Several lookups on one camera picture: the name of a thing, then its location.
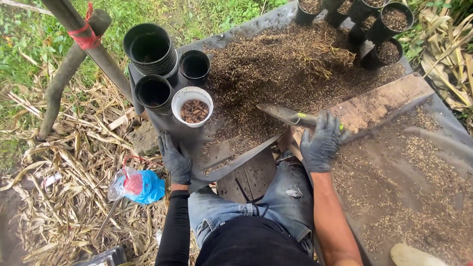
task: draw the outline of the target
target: person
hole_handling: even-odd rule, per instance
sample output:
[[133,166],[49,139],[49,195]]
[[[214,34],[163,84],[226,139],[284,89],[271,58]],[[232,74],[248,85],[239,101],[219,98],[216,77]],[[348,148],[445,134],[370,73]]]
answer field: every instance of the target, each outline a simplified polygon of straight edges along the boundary
[[197,266],[319,265],[313,260],[315,232],[326,265],[361,266],[331,174],[331,160],[349,134],[341,133],[330,112],[319,112],[313,136],[307,129],[302,135],[303,162],[283,153],[261,201],[239,204],[208,186],[189,195],[191,157],[161,133],[159,149],[172,182],[155,266],[188,265],[191,227],[200,248]]

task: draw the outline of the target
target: stone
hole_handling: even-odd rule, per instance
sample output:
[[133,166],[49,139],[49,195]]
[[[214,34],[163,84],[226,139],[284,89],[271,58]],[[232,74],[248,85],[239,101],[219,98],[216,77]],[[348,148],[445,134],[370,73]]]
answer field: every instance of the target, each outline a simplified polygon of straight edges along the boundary
[[136,131],[130,133],[133,150],[139,155],[153,156],[159,153],[158,132],[150,121],[144,122]]

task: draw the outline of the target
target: hand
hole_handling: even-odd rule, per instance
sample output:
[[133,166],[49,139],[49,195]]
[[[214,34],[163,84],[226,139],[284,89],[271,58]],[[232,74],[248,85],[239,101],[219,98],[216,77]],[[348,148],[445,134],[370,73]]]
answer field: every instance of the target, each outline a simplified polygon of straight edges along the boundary
[[182,154],[174,147],[171,134],[167,131],[161,132],[158,137],[159,151],[163,156],[164,166],[171,175],[172,184],[190,185],[192,159],[191,155],[181,147]]
[[314,136],[310,138],[305,129],[300,141],[302,163],[309,173],[325,173],[332,170],[331,161],[340,144],[351,134],[350,130],[340,133],[340,119],[330,111],[320,111],[317,116]]

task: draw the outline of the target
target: pot filled with soil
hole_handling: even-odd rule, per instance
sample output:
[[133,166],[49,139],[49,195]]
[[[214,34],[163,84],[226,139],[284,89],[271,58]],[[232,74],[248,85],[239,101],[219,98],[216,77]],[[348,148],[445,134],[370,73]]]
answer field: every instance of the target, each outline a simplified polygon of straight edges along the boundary
[[359,25],[373,12],[380,10],[385,5],[385,0],[354,0],[348,10],[348,16],[353,23]]
[[210,71],[210,59],[202,51],[187,51],[179,59],[179,71],[191,85],[202,86]]
[[148,75],[136,83],[133,92],[138,103],[157,115],[172,114],[174,90],[162,76]]
[[326,8],[327,14],[324,20],[331,26],[338,28],[348,18],[348,9],[350,9],[351,0],[344,0],[340,2],[340,5],[336,5],[336,3],[337,1],[331,2],[330,5],[326,4],[328,7]]
[[397,63],[402,56],[403,47],[397,40],[391,38],[379,46],[375,45],[361,59],[360,64],[364,69],[373,71]]
[[366,32],[373,26],[379,12],[375,11],[371,16],[362,21],[359,25],[353,25],[348,32],[348,41],[354,46],[359,46],[367,39]]
[[412,27],[414,16],[409,7],[402,3],[389,3],[381,11],[373,26],[367,31],[367,38],[375,45],[382,44],[394,35]]
[[212,98],[207,91],[198,87],[179,90],[171,106],[177,120],[194,128],[203,126],[213,112]]
[[321,11],[320,0],[298,0],[294,21],[299,25],[311,24]]
[[166,30],[156,24],[132,27],[123,38],[123,50],[144,75],[171,78],[177,73],[177,51]]

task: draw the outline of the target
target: blue jeans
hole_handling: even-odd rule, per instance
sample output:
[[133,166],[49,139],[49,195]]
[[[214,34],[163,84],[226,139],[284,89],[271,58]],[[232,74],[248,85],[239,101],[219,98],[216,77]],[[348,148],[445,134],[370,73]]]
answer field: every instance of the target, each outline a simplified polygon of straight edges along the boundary
[[[297,191],[302,198],[290,196]],[[256,216],[256,206],[225,200],[216,195],[208,186],[199,189],[189,197],[189,219],[196,235],[197,245],[202,244],[208,235],[225,222],[239,216]],[[281,161],[273,181],[263,199],[257,205],[259,214],[268,205],[264,218],[282,226],[312,256],[314,246],[314,199],[312,186],[300,162]]]

